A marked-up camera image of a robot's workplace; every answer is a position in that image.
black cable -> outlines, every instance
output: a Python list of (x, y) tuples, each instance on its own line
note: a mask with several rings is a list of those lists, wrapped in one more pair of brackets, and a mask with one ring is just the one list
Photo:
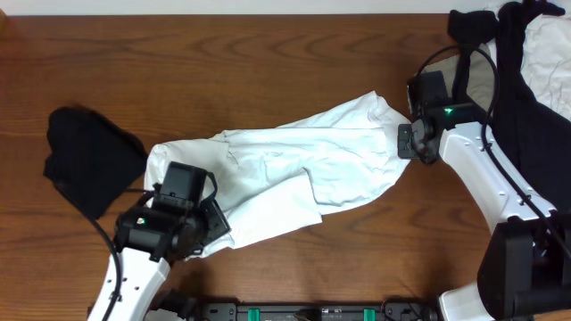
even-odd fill
[(95, 227), (95, 229), (97, 230), (97, 233), (99, 233), (99, 235), (103, 238), (103, 240), (105, 241), (105, 244), (107, 244), (107, 247), (109, 248), (109, 251), (111, 252), (111, 255), (113, 257), (113, 263), (115, 264), (115, 273), (116, 273), (116, 278), (117, 278), (117, 281), (115, 282), (115, 291), (113, 291), (112, 296), (111, 296), (111, 301), (109, 302), (109, 306), (107, 307), (107, 310), (105, 310), (105, 314), (103, 315), (103, 321), (107, 321), (109, 319), (109, 316), (111, 315), (111, 312), (113, 311), (113, 307), (115, 306), (117, 299), (120, 296), (121, 266), (120, 266), (120, 262), (119, 262), (119, 253), (117, 253), (117, 250), (115, 249), (115, 245), (113, 244), (113, 242), (109, 238), (109, 235), (107, 235), (107, 233), (105, 233), (105, 231), (101, 228), (101, 226), (97, 223), (97, 221), (95, 221), (89, 215), (83, 214), (83, 216), (89, 221), (89, 223), (91, 223), (91, 225), (93, 227)]
[(567, 258), (571, 260), (571, 250), (569, 250), (565, 241), (563, 241), (563, 238), (561, 237), (561, 235), (559, 235), (559, 233), (557, 232), (555, 227), (551, 224), (551, 222), (545, 217), (545, 215), (531, 201), (531, 195), (526, 194), (521, 188), (519, 188), (517, 183), (513, 180), (513, 178), (511, 178), (511, 176), (508, 174), (506, 169), (503, 168), (503, 166), (501, 166), (500, 162), (498, 161), (498, 159), (496, 158), (496, 156), (492, 152), (492, 145), (488, 144), (488, 140), (486, 139), (485, 130), (488, 127), (488, 123), (490, 122), (490, 117), (492, 116), (493, 109), (495, 108), (496, 103), (498, 102), (498, 95), (500, 92), (500, 74), (498, 73), (498, 69), (496, 68), (496, 65), (493, 63), (492, 58), (490, 58), (490, 56), (484, 50), (476, 47), (475, 45), (468, 45), (468, 44), (451, 45), (451, 46), (447, 46), (444, 49), (441, 49), (438, 52), (431, 55), (425, 61), (425, 63), (422, 64), (422, 66), (418, 70), (416, 77), (420, 77), (422, 70), (424, 70), (424, 68), (428, 65), (428, 63), (431, 62), (436, 56), (438, 56), (439, 54), (441, 54), (443, 52), (449, 51), (451, 49), (474, 50), (474, 51), (478, 52), (479, 54), (481, 54), (488, 61), (488, 63), (490, 64), (490, 67), (492, 67), (492, 71), (493, 71), (492, 101), (490, 102), (490, 107), (488, 108), (488, 112), (485, 114), (485, 120), (484, 120), (484, 124), (482, 124), (482, 132), (480, 134), (482, 137), (482, 143), (484, 145), (484, 149), (486, 150), (486, 152), (490, 156), (490, 159), (492, 160), (492, 162), (496, 166), (496, 168), (499, 170), (499, 172), (506, 178), (506, 180), (511, 185), (511, 187), (513, 187), (513, 189), (516, 191), (517, 195), (519, 195), (519, 197), (521, 197), (522, 201), (535, 213), (535, 215), (537, 215), (537, 217), (541, 220), (541, 222), (543, 222), (543, 224), (545, 224), (545, 226), (551, 232), (551, 235), (555, 239), (555, 242), (561, 247), (561, 250), (565, 253)]
[(125, 193), (153, 193), (153, 191), (148, 191), (142, 188), (128, 188)]

